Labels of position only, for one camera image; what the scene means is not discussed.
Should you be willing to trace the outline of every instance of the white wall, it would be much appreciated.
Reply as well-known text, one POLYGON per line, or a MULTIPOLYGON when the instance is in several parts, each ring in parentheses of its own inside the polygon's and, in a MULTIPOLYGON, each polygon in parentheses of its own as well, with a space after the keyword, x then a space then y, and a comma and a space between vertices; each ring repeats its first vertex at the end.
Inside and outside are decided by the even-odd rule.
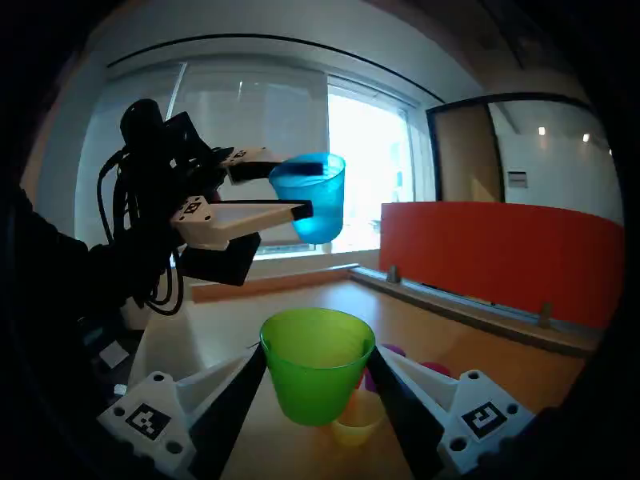
POLYGON ((590 103, 576 77, 554 70, 543 68, 506 69, 503 66, 489 63, 479 73, 478 80, 484 85, 488 94, 544 92, 566 95, 590 103))
POLYGON ((498 136, 510 203, 553 206, 622 224, 618 176, 609 152, 581 138, 498 136), (526 172, 528 188, 508 187, 508 171, 526 172))
MULTIPOLYGON (((436 42, 361 0, 156 0, 115 21, 95 47, 111 62, 160 42, 222 33, 281 35, 333 46, 387 66, 432 89, 448 102, 482 92, 471 75, 436 42)), ((274 40, 217 39, 149 52, 125 61, 114 71, 144 64, 145 58, 159 62, 184 55, 267 51, 318 62, 329 55, 321 49, 274 40)), ((332 55, 341 56, 346 62, 341 65, 347 70, 366 68, 362 70, 364 75, 384 74, 357 60, 332 55)), ((390 82, 398 81, 391 77, 390 82)))
POLYGON ((31 172, 38 176, 36 211, 71 236, 74 236, 78 160, 105 78, 104 65, 97 55, 89 56, 78 66, 61 93, 40 171, 31 172))

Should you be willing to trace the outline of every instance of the green plastic cup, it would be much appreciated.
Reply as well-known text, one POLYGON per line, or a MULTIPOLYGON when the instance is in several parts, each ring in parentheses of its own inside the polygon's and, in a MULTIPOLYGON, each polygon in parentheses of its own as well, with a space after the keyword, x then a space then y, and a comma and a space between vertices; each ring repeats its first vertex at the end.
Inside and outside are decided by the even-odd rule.
POLYGON ((375 336, 353 315, 301 308, 269 318, 260 342, 282 412, 301 425, 320 426, 344 411, 375 336))

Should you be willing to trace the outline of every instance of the orange partition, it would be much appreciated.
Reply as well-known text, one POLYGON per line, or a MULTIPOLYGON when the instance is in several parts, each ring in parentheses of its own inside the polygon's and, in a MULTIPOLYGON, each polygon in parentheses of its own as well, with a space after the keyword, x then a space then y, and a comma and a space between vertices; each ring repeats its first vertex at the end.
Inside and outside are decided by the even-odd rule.
POLYGON ((572 210, 495 202, 382 206, 380 268, 456 294, 603 328, 622 291, 624 229, 572 210))

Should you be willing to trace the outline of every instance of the wooden table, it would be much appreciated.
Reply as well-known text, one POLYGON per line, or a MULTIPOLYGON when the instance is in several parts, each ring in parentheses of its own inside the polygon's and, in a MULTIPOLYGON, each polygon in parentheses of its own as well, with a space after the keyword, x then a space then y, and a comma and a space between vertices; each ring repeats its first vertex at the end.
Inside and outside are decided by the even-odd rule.
MULTIPOLYGON (((294 282, 250 282, 237 290, 195 287, 194 303, 187 306, 183 318, 149 325, 143 339, 146 357, 136 358, 138 372, 132 376, 163 370, 179 379, 195 373, 255 344, 260 326, 272 314, 304 306, 355 315, 371 326, 378 343, 401 346, 408 358, 418 362, 439 362, 456 378, 467 370, 481 370, 533 412, 559 404, 583 367, 580 358, 523 345, 433 314, 353 282, 344 271, 347 274, 321 274, 314 281, 314 274, 307 274, 294 282), (306 282, 308 286, 291 288, 306 282), (215 302, 206 302, 213 298, 215 302)), ((300 426, 284 416, 267 371, 222 477, 411 475, 388 421, 364 446, 339 446, 328 428, 300 426)))

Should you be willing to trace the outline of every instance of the blue cup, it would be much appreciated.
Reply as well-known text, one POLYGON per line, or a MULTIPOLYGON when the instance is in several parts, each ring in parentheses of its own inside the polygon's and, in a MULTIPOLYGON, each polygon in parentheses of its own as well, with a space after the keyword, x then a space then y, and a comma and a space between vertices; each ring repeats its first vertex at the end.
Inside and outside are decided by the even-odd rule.
POLYGON ((294 222, 306 243, 328 243, 342 230, 345 161, 332 154, 307 154, 275 167, 269 183, 280 200, 311 200, 314 216, 294 222))

